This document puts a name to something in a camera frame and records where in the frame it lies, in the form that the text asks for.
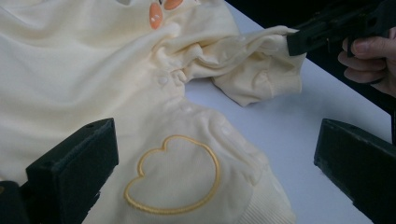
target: sweater sleeve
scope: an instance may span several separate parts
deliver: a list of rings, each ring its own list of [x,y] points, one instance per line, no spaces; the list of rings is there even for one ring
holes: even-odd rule
[[[284,26],[221,39],[189,64],[187,74],[209,74],[215,85],[240,105],[301,91],[305,55],[289,56]]]

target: hand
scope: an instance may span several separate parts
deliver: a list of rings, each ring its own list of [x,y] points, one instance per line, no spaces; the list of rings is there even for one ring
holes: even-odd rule
[[[357,39],[351,50],[355,57],[347,57],[347,40],[338,61],[347,66],[344,75],[358,83],[396,97],[396,27],[389,30],[389,38],[380,36]]]

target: white table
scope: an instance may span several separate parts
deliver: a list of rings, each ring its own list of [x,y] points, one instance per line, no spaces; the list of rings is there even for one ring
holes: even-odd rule
[[[243,33],[262,29],[229,7]],[[390,142],[390,115],[309,60],[304,62],[302,78],[302,93],[247,107],[229,99],[209,79],[192,81],[186,92],[196,104],[222,112],[268,156],[289,195],[298,224],[372,223],[313,160],[322,119],[356,125]]]

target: ribbed cuff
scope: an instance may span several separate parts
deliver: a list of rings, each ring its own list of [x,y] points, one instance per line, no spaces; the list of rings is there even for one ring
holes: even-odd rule
[[[251,201],[237,224],[294,224],[289,199],[271,170],[264,171],[254,186]]]

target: knit fabric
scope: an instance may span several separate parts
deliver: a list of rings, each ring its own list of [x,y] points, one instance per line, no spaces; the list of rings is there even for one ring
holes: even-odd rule
[[[265,155],[184,96],[200,77],[240,105],[299,92],[291,32],[242,35],[222,0],[1,0],[0,178],[114,118],[120,164],[84,223],[294,223]]]

